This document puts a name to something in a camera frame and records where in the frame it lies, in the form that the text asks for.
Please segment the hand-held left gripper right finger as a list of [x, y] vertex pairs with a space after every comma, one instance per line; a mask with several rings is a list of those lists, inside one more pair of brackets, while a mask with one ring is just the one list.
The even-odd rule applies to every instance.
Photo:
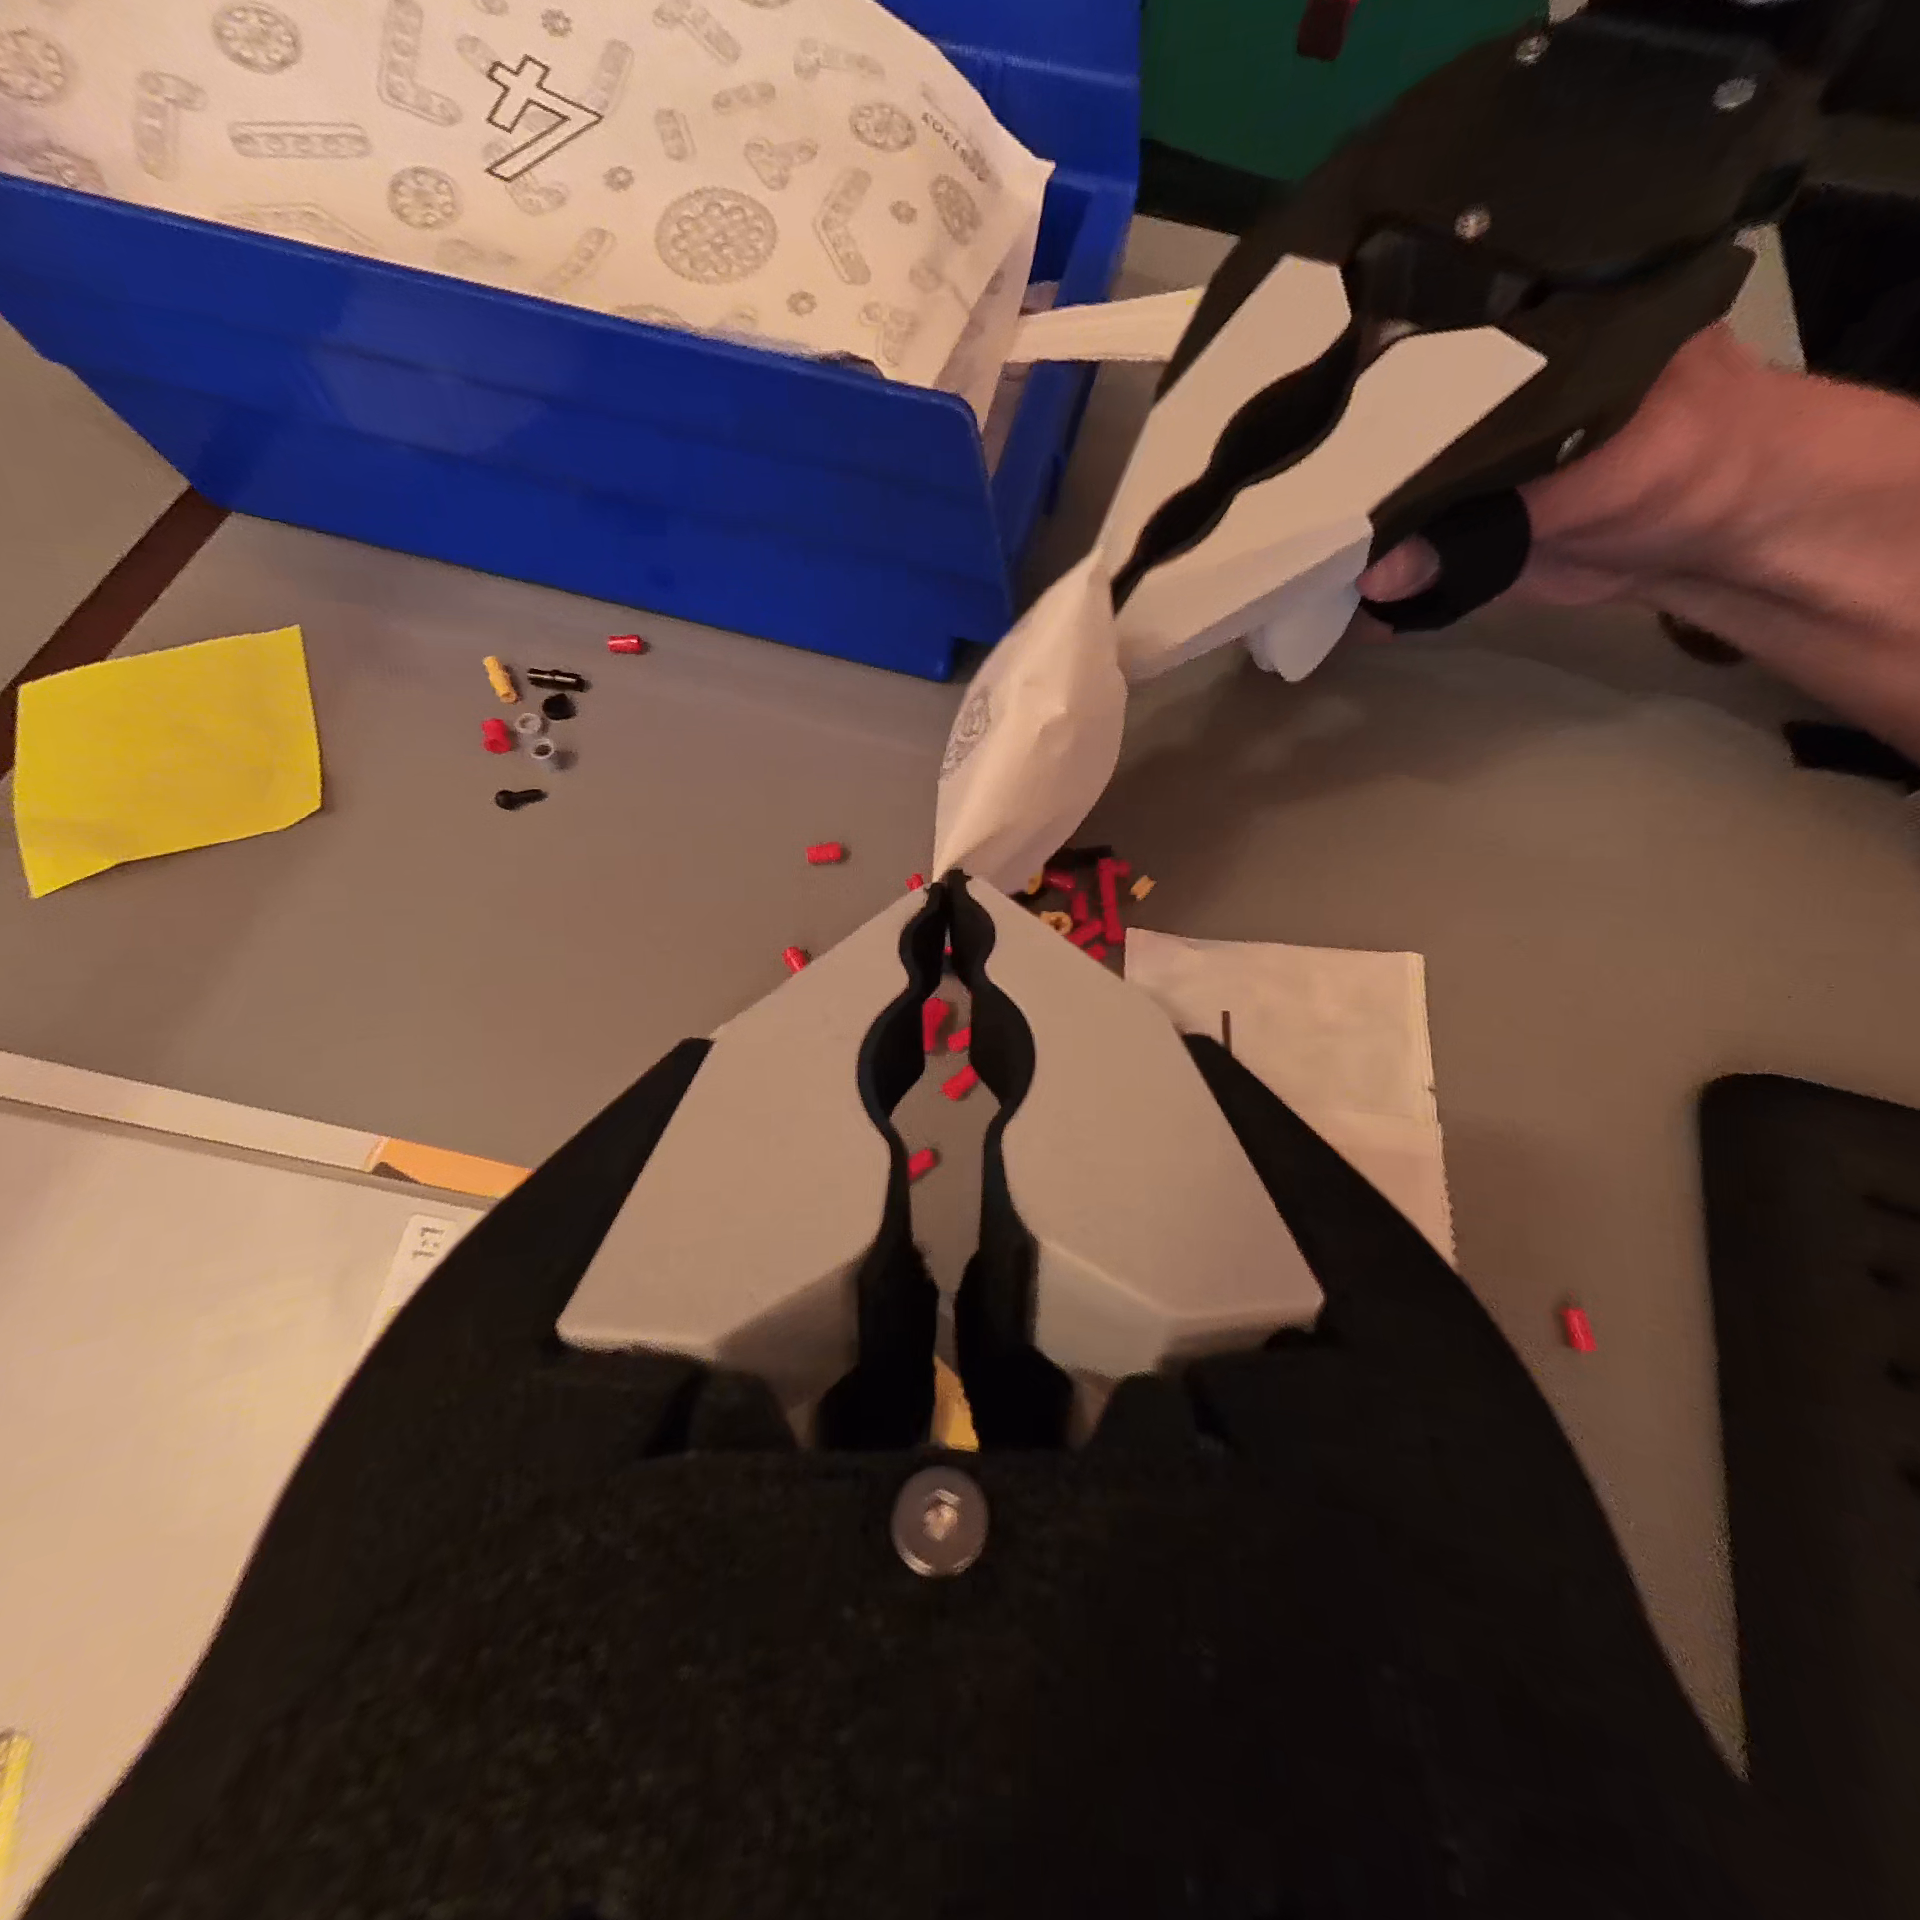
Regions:
[[1328, 1289], [1141, 987], [981, 877], [945, 877], [945, 963], [990, 1090], [945, 1311], [981, 1426], [1080, 1426], [1117, 1378], [1318, 1319]]

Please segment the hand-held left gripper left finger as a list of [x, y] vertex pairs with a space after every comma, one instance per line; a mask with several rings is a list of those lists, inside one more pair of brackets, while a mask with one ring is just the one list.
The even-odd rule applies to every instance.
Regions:
[[909, 890], [712, 1030], [559, 1336], [823, 1403], [935, 1374], [897, 1103], [924, 1071], [945, 894]]

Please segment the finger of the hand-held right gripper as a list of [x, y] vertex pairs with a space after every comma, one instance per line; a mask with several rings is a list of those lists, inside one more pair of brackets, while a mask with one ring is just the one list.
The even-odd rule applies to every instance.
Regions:
[[1496, 334], [1405, 334], [1343, 400], [1334, 431], [1283, 471], [1229, 478], [1223, 513], [1117, 601], [1117, 675], [1158, 679], [1219, 644], [1302, 679], [1358, 625], [1376, 513], [1550, 358]]
[[1186, 324], [1162, 394], [1103, 513], [1111, 601], [1223, 527], [1229, 494], [1293, 470], [1358, 379], [1349, 273], [1283, 250], [1201, 343]]

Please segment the small printed paper bag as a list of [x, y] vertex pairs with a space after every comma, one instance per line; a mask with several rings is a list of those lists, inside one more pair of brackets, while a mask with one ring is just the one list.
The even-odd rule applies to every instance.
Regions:
[[1068, 561], [971, 675], [941, 775], [935, 877], [1015, 890], [1096, 807], [1117, 772], [1125, 675], [1111, 572]]

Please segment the instruction booklet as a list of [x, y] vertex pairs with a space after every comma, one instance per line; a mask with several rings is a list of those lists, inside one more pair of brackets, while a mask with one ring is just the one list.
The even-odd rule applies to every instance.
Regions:
[[10, 1911], [174, 1706], [354, 1360], [520, 1175], [0, 1050]]

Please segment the blue plastic bin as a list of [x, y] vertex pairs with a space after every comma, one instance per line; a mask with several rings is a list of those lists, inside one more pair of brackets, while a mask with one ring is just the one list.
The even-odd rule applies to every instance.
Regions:
[[[886, 6], [1050, 163], [1023, 293], [1096, 305], [1141, 177], [1141, 6]], [[1086, 373], [990, 417], [849, 358], [10, 177], [10, 324], [206, 505], [945, 679], [1015, 625]]]

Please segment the large printed paper bag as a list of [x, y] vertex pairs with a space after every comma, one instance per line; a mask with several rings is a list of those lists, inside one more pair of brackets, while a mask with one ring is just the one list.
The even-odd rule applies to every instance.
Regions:
[[10, 0], [10, 177], [990, 417], [1050, 163], [866, 0]]

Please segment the grey desk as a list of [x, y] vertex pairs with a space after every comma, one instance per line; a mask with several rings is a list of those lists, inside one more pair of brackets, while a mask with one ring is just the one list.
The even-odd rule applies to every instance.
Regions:
[[[293, 625], [327, 750], [309, 819], [45, 906], [10, 819], [10, 1050], [544, 1165], [924, 854], [945, 679], [221, 517], [22, 334], [10, 441], [10, 679]], [[482, 652], [596, 679], [520, 817]], [[1151, 679], [1086, 819], [1158, 936], [1421, 954], [1458, 1274], [1734, 1761], [1700, 1090], [1912, 1103], [1912, 807], [1796, 772], [1804, 715], [1635, 610], [1487, 610], [1295, 687], [1241, 652]]]

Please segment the person's right hand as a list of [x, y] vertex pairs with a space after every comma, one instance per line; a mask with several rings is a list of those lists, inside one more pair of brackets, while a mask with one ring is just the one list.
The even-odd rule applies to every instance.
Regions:
[[1920, 754], [1920, 400], [1707, 324], [1635, 417], [1526, 478], [1526, 610], [1653, 610]]

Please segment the small green box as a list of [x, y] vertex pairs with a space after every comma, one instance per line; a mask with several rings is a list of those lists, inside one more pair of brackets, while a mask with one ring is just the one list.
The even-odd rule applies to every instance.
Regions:
[[1550, 24], [1542, 0], [1151, 0], [1141, 177], [1158, 196], [1293, 184], [1464, 41]]

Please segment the cluster of small brick pins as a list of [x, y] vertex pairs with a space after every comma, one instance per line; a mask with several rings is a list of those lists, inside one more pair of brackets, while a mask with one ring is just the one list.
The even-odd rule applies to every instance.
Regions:
[[502, 760], [502, 783], [488, 796], [502, 817], [544, 807], [559, 775], [579, 772], [579, 715], [583, 675], [579, 665], [509, 665], [502, 652], [482, 652], [488, 718], [482, 754]]

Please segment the yellow paper scrap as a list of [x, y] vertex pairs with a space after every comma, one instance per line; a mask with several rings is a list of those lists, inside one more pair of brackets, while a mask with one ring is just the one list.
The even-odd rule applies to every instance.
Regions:
[[327, 800], [300, 628], [88, 656], [11, 694], [31, 894], [293, 830]]

